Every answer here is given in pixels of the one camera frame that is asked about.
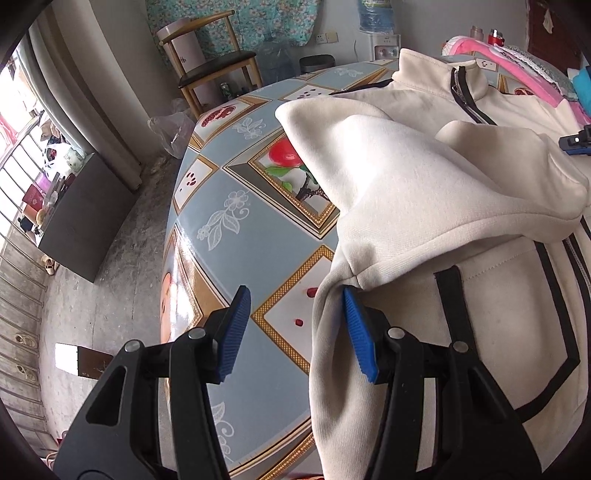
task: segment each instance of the plastic bottle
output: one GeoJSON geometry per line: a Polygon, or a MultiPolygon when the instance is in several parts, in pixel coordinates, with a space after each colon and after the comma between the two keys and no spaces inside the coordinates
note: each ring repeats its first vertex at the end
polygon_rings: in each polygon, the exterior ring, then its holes
{"type": "Polygon", "coordinates": [[[264,40],[256,47],[256,63],[265,85],[296,76],[289,46],[287,40],[274,39],[270,33],[265,33],[264,40]]]}
{"type": "Polygon", "coordinates": [[[477,27],[476,25],[472,25],[472,29],[470,30],[470,36],[476,40],[484,41],[484,32],[481,28],[477,27]]]}
{"type": "Polygon", "coordinates": [[[390,0],[358,0],[359,29],[367,33],[394,33],[394,11],[390,0]]]}

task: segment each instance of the wooden chair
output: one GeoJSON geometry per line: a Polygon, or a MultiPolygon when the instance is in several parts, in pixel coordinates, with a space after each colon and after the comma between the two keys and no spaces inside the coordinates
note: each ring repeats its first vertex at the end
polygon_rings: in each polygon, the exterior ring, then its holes
{"type": "Polygon", "coordinates": [[[234,34],[234,30],[229,19],[229,17],[234,13],[234,10],[228,10],[227,12],[209,15],[208,17],[197,18],[192,22],[189,22],[188,24],[182,26],[176,32],[169,35],[160,42],[160,46],[170,44],[170,51],[172,53],[173,60],[176,64],[177,73],[180,75],[180,80],[178,81],[178,88],[181,89],[184,97],[187,99],[187,103],[189,103],[189,107],[191,107],[191,111],[194,113],[196,118],[199,118],[199,116],[203,113],[203,106],[199,102],[199,99],[197,98],[197,95],[195,95],[195,91],[193,90],[195,87],[199,85],[209,82],[210,80],[213,80],[215,78],[218,78],[219,76],[224,75],[225,73],[241,68],[242,73],[244,74],[244,78],[246,79],[246,83],[252,90],[253,85],[251,82],[251,78],[248,74],[248,69],[246,68],[247,65],[250,65],[252,68],[252,74],[255,78],[256,86],[258,88],[262,87],[261,73],[259,72],[255,60],[256,53],[248,50],[240,50],[240,45],[238,45],[238,40],[236,39],[236,35],[234,34]],[[204,27],[205,25],[215,22],[216,20],[220,20],[222,18],[226,23],[226,28],[228,29],[228,33],[230,34],[230,40],[236,50],[231,51],[230,53],[226,53],[225,55],[217,57],[213,60],[209,60],[204,64],[200,65],[199,67],[196,67],[193,70],[189,70],[187,73],[185,73],[183,64],[181,63],[180,58],[178,57],[178,54],[175,51],[174,46],[171,42],[175,38],[180,37],[181,35],[185,35],[186,33],[195,31],[198,28],[204,27]]]}

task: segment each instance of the window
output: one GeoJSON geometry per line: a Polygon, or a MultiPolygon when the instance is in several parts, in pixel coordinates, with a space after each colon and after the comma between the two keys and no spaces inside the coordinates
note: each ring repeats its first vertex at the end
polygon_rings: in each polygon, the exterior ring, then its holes
{"type": "Polygon", "coordinates": [[[0,233],[22,216],[22,198],[44,177],[43,110],[13,57],[0,72],[0,233]]]}

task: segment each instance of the red box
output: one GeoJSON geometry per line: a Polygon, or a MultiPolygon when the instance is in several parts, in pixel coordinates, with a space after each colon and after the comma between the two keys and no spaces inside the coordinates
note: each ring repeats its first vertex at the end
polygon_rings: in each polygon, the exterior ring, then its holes
{"type": "Polygon", "coordinates": [[[25,196],[22,198],[22,201],[38,212],[41,210],[41,207],[43,207],[43,194],[35,185],[31,185],[25,193],[25,196]]]}

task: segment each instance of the floral curtain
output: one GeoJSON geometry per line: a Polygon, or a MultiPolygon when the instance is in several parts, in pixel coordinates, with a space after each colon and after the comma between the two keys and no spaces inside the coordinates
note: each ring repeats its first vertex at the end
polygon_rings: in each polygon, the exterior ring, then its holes
{"type": "MultiPolygon", "coordinates": [[[[235,10],[230,17],[240,45],[252,50],[265,33],[286,38],[294,46],[305,45],[318,15],[321,0],[146,0],[152,34],[179,18],[205,17],[235,10]]],[[[197,30],[197,38],[206,59],[232,50],[224,22],[218,21],[197,30]]]]}

